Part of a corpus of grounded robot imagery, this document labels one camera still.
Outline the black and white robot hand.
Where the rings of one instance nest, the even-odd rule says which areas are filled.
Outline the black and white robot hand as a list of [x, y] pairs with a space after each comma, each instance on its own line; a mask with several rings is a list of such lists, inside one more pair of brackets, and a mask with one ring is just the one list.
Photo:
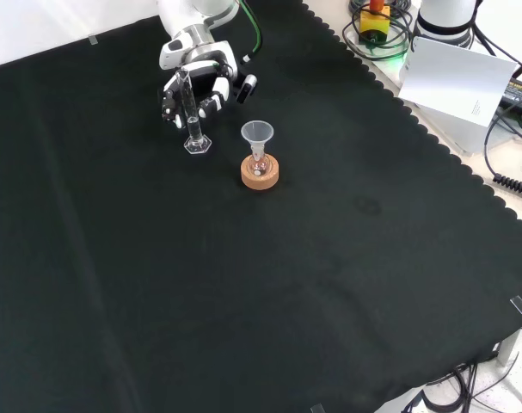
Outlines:
[[229, 100], [237, 67], [229, 43], [222, 41], [219, 45], [220, 48], [215, 43], [198, 46], [189, 34], [183, 34], [162, 46], [159, 65], [162, 70], [172, 73], [159, 92], [165, 121], [174, 123], [179, 129], [186, 125], [182, 81], [177, 77], [179, 70], [186, 71], [190, 77], [201, 119], [221, 111]]

